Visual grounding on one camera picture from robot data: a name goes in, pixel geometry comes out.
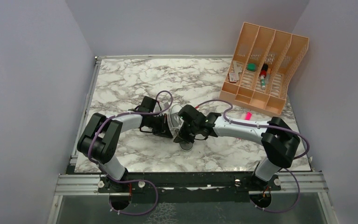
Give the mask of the grey canvas sneaker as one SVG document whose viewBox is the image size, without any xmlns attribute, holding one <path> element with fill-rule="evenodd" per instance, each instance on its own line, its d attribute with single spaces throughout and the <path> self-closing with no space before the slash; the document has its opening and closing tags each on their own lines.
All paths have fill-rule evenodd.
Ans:
<svg viewBox="0 0 358 224">
<path fill-rule="evenodd" d="M 194 143 L 194 137 L 192 137 L 189 133 L 188 127 L 183 125 L 186 125 L 183 121 L 183 119 L 179 116 L 179 111 L 182 109 L 182 106 L 179 104 L 174 104 L 171 107 L 171 113 L 169 114 L 169 121 L 171 123 L 170 130 L 172 131 L 173 138 L 175 138 L 175 130 L 180 130 L 184 136 L 184 138 L 187 140 L 187 143 L 179 143 L 180 148 L 183 151 L 189 152 L 191 151 Z"/>
</svg>

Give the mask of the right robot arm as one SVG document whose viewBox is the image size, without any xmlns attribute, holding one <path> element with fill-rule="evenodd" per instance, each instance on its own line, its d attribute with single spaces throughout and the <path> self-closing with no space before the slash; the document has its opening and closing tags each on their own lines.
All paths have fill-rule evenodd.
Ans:
<svg viewBox="0 0 358 224">
<path fill-rule="evenodd" d="M 183 124 L 174 138 L 180 145 L 192 145 L 197 135 L 208 137 L 233 137 L 263 146 L 264 158 L 250 177 L 251 186 L 261 190 L 269 184 L 275 173 L 290 168 L 300 144 L 300 138 L 279 117 L 270 121 L 250 122 L 232 119 L 211 112 L 204 115 L 191 105 L 185 105 L 178 113 Z"/>
</svg>

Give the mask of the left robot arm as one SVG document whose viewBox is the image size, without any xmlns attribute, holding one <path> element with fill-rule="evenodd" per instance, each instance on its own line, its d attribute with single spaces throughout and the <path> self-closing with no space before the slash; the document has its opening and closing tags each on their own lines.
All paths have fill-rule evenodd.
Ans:
<svg viewBox="0 0 358 224">
<path fill-rule="evenodd" d="M 158 101 L 145 96 L 139 106 L 111 119 L 100 113 L 94 113 L 87 123 L 77 143 L 77 151 L 88 157 L 104 174 L 108 175 L 110 185 L 115 191 L 127 188 L 128 170 L 115 156 L 120 134 L 132 129 L 151 129 L 155 136 L 172 139 L 165 113 L 154 112 Z"/>
</svg>

